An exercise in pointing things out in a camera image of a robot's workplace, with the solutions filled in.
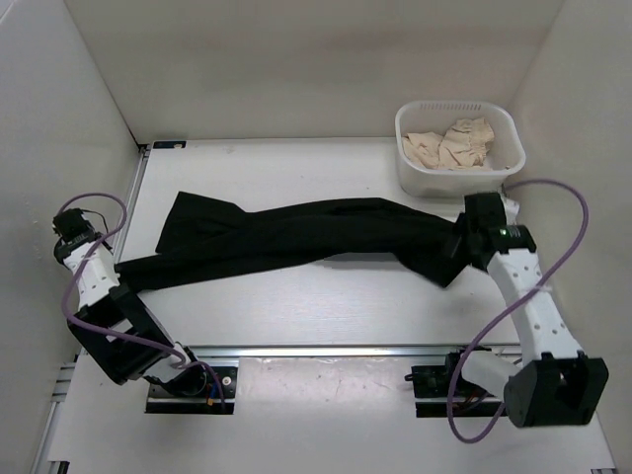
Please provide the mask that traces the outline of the black trousers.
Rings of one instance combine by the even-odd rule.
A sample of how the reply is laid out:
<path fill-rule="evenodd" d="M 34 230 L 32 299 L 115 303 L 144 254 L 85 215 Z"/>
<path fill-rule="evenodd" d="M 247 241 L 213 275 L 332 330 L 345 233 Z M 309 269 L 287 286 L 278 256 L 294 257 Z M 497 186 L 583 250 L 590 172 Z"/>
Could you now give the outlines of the black trousers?
<path fill-rule="evenodd" d="M 380 197 L 312 201 L 248 212 L 180 192 L 152 256 L 120 262 L 135 291 L 306 265 L 342 254 L 391 254 L 440 287 L 470 266 L 455 223 Z"/>

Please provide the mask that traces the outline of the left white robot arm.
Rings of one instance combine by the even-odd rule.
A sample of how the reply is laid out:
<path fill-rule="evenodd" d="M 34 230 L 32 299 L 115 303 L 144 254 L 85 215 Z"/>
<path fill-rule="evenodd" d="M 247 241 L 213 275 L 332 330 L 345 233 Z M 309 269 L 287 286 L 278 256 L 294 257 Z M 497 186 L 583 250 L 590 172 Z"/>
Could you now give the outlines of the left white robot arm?
<path fill-rule="evenodd" d="M 68 328 L 117 385 L 143 378 L 174 396 L 200 395 L 211 375 L 174 343 L 138 295 L 115 271 L 113 249 L 80 208 L 53 218 L 55 259 L 78 280 L 78 309 Z"/>

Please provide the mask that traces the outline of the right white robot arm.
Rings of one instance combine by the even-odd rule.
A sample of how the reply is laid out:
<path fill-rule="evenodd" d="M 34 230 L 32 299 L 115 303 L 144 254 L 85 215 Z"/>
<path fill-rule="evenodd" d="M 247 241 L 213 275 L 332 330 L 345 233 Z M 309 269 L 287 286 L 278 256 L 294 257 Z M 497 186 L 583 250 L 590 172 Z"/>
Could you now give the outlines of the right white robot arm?
<path fill-rule="evenodd" d="M 507 307 L 495 320 L 512 319 L 522 364 L 480 349 L 494 327 L 488 324 L 443 371 L 446 412 L 453 412 L 454 394 L 478 386 L 500 400 L 517 428 L 589 424 L 609 375 L 604 360 L 588 356 L 571 334 L 545 288 L 550 275 L 540 269 L 530 232 L 508 223 L 500 194 L 470 195 L 464 204 L 458 253 L 500 290 Z"/>

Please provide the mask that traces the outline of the beige trousers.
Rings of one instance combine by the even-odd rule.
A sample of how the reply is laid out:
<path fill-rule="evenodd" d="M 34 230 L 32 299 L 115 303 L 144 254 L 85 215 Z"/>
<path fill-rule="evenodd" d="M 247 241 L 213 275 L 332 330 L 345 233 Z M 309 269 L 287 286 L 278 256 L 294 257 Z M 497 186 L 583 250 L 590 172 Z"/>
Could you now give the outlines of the beige trousers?
<path fill-rule="evenodd" d="M 460 118 L 444 135 L 408 133 L 402 140 L 406 158 L 435 171 L 490 171 L 485 164 L 495 133 L 485 118 Z"/>

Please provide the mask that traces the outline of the white plastic basket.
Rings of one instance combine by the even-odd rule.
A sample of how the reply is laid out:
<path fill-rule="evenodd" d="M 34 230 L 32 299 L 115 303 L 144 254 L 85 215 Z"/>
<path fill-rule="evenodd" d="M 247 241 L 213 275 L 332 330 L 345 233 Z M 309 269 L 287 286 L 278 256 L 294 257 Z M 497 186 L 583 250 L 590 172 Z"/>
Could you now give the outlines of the white plastic basket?
<path fill-rule="evenodd" d="M 514 119 L 487 102 L 411 102 L 396 113 L 395 132 L 399 183 L 413 197 L 494 191 L 526 161 Z"/>

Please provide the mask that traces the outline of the aluminium frame rail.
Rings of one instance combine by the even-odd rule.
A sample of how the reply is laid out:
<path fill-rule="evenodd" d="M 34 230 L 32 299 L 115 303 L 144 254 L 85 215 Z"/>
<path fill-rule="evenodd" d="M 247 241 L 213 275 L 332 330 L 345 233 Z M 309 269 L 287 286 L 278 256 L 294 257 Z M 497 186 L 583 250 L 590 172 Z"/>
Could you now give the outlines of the aluminium frame rail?
<path fill-rule="evenodd" d="M 421 357 L 444 356 L 465 349 L 463 345 L 341 345 L 341 346 L 192 346 L 197 356 L 236 357 Z"/>

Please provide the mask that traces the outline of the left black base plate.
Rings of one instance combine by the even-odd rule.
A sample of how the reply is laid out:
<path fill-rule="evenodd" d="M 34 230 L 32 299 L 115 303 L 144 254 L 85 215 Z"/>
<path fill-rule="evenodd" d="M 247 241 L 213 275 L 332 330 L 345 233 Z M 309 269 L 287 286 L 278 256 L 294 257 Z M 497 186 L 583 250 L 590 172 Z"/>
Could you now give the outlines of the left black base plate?
<path fill-rule="evenodd" d="M 202 368 L 193 375 L 149 385 L 145 412 L 160 415 L 232 415 L 238 385 L 237 365 L 213 367 L 219 383 Z"/>

